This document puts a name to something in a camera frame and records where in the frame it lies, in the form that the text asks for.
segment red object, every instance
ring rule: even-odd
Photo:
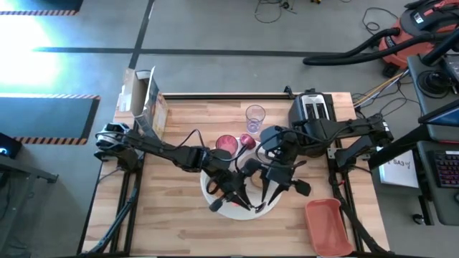
[[[435,8],[441,8],[441,7],[447,6],[447,5],[458,5],[458,4],[459,4],[459,0],[443,0],[443,1],[440,1],[439,3],[437,3],[437,4],[432,5],[432,7],[433,8],[434,7]],[[432,14],[433,12],[434,12],[434,10],[430,9],[430,10],[425,11],[424,15],[428,16],[428,15]],[[404,30],[403,26],[400,24],[400,18],[397,20],[397,22],[394,24],[393,27],[394,28],[400,28],[400,35],[391,36],[391,39],[395,44],[400,44],[402,42],[405,42],[405,41],[413,38],[413,35],[407,33]],[[455,28],[456,28],[456,25],[455,24],[451,24],[451,25],[447,25],[447,26],[444,26],[444,27],[437,28],[437,29],[435,29],[435,31],[432,31],[432,32],[434,32],[434,33],[451,32],[451,31],[455,30]],[[379,51],[383,51],[383,50],[386,50],[388,48],[389,48],[389,46],[387,45],[386,41],[383,38],[381,40],[381,43],[379,44]],[[388,64],[392,63],[394,65],[399,66],[400,69],[405,69],[408,66],[407,57],[412,56],[412,55],[417,55],[417,54],[427,54],[430,51],[432,51],[433,48],[434,48],[434,44],[432,44],[430,42],[419,43],[419,44],[416,44],[414,46],[408,47],[406,49],[400,50],[395,54],[390,54],[390,55],[388,55],[386,57],[383,57],[382,59]]]
[[[336,199],[310,201],[306,204],[306,226],[316,253],[323,257],[340,257],[352,253]]]
[[[242,146],[247,146],[248,150],[252,150],[257,145],[257,143],[255,142],[255,139],[246,133],[243,133],[239,137],[239,140],[241,141]]]
[[[232,135],[222,135],[218,138],[217,142],[215,143],[215,147],[225,150],[231,155],[234,155],[237,151],[237,140]]]

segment cardboard box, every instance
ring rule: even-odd
[[[169,109],[153,78],[154,68],[151,72],[126,70],[118,109],[131,111],[143,133],[161,140]]]

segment black mat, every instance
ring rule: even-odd
[[[0,0],[0,15],[75,15],[83,0]]]
[[[97,95],[0,95],[0,132],[22,143],[84,145],[99,102]]]

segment salmon plastic container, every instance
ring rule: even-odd
[[[340,257],[352,253],[343,220],[341,203],[336,199],[321,199],[306,204],[306,226],[314,251],[322,257]]]

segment black floor stripe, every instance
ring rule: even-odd
[[[94,53],[94,54],[133,54],[132,68],[135,68],[140,54],[196,55],[196,56],[242,56],[242,57],[316,57],[341,52],[307,52],[307,51],[267,51],[267,50],[223,50],[223,49],[133,49],[103,47],[36,47],[34,52],[50,53]]]
[[[141,49],[140,54],[170,55],[219,55],[243,57],[316,57],[338,52],[301,52],[301,51],[266,51],[266,50],[220,50],[220,49]]]
[[[142,48],[143,39],[145,38],[146,29],[148,28],[148,23],[150,22],[150,15],[153,12],[152,7],[155,0],[148,0],[146,6],[145,14],[143,14],[143,20],[141,28],[138,31],[136,45],[134,46],[134,53],[132,54],[131,61],[129,62],[129,68],[135,69],[138,61],[138,56],[140,55],[139,51]]]
[[[105,47],[36,47],[34,52],[51,53],[97,53],[97,54],[130,54],[131,48],[105,48]]]

